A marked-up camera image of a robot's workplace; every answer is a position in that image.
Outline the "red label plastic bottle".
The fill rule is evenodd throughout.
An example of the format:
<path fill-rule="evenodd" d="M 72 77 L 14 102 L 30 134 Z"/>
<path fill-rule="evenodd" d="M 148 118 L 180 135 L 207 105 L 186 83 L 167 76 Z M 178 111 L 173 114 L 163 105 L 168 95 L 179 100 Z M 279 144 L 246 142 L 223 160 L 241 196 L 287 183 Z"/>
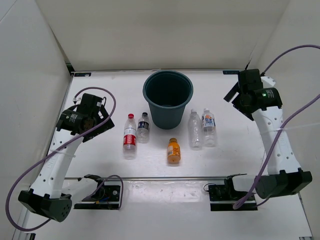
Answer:
<path fill-rule="evenodd" d="M 129 113 L 123 131 L 123 154 L 126 159 L 134 159 L 137 149 L 137 125 L 133 113 Z"/>

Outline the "white blue label bottle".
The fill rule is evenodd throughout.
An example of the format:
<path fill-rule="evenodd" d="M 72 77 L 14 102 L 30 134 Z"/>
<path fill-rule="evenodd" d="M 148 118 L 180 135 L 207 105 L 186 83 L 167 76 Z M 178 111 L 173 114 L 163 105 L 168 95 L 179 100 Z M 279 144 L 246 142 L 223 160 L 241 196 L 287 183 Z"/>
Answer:
<path fill-rule="evenodd" d="M 204 145 L 207 147 L 215 147 L 217 140 L 216 123 L 214 114 L 210 112 L 208 108 L 203 110 L 201 116 L 202 131 L 204 137 Z"/>

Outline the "clear unlabelled plastic bottle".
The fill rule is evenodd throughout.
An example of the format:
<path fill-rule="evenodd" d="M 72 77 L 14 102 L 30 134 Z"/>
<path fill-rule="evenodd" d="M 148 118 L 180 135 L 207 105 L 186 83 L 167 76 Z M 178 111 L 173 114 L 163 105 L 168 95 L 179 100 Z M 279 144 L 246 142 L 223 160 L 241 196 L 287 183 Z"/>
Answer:
<path fill-rule="evenodd" d="M 201 149 L 203 145 L 201 119 L 195 109 L 191 109 L 188 120 L 189 145 L 193 149 Z"/>

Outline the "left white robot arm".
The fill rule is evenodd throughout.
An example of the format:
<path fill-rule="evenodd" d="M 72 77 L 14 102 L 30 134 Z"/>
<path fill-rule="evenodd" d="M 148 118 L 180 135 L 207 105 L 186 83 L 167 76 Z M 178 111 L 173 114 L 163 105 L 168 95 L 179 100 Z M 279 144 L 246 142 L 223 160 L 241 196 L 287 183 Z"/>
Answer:
<path fill-rule="evenodd" d="M 56 124 L 49 158 L 28 190 L 19 193 L 19 202 L 30 212 L 62 222 L 77 202 L 91 197 L 100 200 L 105 194 L 103 179 L 88 174 L 69 187 L 65 176 L 81 143 L 110 130 L 115 125 L 105 109 L 106 97 L 85 93 L 79 104 L 64 110 Z"/>

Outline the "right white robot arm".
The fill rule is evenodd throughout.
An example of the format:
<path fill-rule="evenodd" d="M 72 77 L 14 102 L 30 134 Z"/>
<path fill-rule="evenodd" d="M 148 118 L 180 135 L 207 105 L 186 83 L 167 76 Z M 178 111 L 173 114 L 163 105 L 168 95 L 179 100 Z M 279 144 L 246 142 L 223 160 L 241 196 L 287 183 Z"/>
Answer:
<path fill-rule="evenodd" d="M 254 192 L 262 199 L 297 194 L 313 177 L 310 171 L 302 170 L 293 153 L 275 81 L 261 76 L 258 69 L 239 71 L 237 77 L 224 100 L 256 123 L 267 154 L 262 165 L 267 174 L 260 173 L 254 178 Z"/>

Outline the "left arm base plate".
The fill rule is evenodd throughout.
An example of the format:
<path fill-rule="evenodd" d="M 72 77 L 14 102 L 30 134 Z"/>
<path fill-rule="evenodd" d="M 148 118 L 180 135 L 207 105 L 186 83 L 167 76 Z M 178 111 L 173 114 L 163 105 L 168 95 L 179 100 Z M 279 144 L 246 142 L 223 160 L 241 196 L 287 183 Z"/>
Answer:
<path fill-rule="evenodd" d="M 87 174 L 83 179 L 96 183 L 94 194 L 85 197 L 74 205 L 75 210 L 120 210 L 123 203 L 124 181 L 116 174 L 102 178 L 98 175 Z"/>

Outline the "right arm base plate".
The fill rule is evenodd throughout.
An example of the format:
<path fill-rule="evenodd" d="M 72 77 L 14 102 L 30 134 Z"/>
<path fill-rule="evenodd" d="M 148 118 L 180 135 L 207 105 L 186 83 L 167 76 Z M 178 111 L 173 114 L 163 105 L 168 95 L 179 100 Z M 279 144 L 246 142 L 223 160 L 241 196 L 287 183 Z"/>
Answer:
<path fill-rule="evenodd" d="M 257 202 L 254 194 L 238 209 L 233 209 L 233 205 L 244 197 L 246 191 L 237 191 L 234 188 L 233 178 L 242 174 L 229 175 L 221 184 L 207 183 L 203 190 L 209 194 L 211 212 L 230 212 L 230 211 L 257 211 Z"/>

